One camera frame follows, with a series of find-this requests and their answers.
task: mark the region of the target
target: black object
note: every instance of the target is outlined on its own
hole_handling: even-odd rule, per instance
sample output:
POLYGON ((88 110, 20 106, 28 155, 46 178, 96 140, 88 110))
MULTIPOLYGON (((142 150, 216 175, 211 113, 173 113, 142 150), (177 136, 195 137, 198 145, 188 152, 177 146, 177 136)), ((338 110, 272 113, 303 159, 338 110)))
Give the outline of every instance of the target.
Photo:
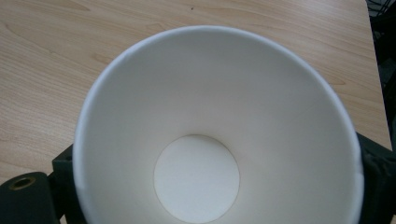
POLYGON ((73 145, 52 161, 49 176, 34 172, 0 186, 0 224, 85 224, 73 179, 73 145))
POLYGON ((382 15, 371 17, 370 23, 373 32, 381 34, 375 39, 377 63, 381 64, 388 58, 396 60, 396 4, 393 3, 382 15))
POLYGON ((389 224, 396 214, 396 155, 358 133, 364 172, 360 224, 389 224))
MULTIPOLYGON (((389 224, 396 214, 396 156, 358 133, 364 171, 364 198, 359 224, 389 224)), ((0 187, 1 224, 87 223, 79 207, 70 146, 52 161, 53 173, 30 173, 0 187)))

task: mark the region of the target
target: black fabric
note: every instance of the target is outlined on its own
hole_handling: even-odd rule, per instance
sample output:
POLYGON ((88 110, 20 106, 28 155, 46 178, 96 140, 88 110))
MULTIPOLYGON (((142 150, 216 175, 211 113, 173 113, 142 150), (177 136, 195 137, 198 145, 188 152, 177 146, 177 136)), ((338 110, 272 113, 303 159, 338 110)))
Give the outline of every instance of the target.
POLYGON ((364 171, 360 224, 389 224, 396 212, 396 154, 358 133, 364 171))

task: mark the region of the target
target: wooden table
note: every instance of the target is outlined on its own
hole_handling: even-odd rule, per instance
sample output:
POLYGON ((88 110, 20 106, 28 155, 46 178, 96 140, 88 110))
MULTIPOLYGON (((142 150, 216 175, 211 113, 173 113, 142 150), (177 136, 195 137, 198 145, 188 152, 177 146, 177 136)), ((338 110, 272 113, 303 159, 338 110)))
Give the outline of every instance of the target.
POLYGON ((332 85, 356 130, 390 148, 364 0, 0 1, 0 183, 33 171, 73 143, 85 95, 139 40, 216 24, 266 36, 332 85))

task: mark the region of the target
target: metal grommet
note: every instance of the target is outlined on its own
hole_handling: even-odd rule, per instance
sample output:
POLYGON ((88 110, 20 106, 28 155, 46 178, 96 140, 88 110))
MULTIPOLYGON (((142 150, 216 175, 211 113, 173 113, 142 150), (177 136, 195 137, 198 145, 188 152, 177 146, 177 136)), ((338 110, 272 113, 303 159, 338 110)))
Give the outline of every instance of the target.
POLYGON ((9 189, 12 190, 19 190, 19 189, 24 189, 27 188, 35 183, 35 178, 32 176, 24 176, 22 178, 19 178, 12 182, 11 185, 9 185, 9 189))

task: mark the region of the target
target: table surface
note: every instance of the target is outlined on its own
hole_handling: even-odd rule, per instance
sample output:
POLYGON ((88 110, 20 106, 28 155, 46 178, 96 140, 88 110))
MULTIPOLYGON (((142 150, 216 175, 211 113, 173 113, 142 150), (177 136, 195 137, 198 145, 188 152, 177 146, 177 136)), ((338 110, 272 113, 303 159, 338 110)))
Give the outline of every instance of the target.
POLYGON ((390 148, 363 0, 0 1, 0 183, 73 143, 101 71, 139 40, 213 24, 266 36, 310 63, 337 92, 357 132, 390 148))

